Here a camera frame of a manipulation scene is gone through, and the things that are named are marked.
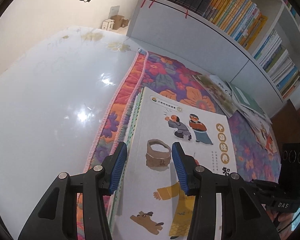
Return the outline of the person right hand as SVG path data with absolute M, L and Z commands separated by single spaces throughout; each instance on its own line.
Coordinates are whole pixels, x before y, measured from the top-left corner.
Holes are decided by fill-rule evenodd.
M 294 218 L 294 213 L 277 212 L 274 215 L 273 223 L 278 232 L 285 231 L 290 228 Z

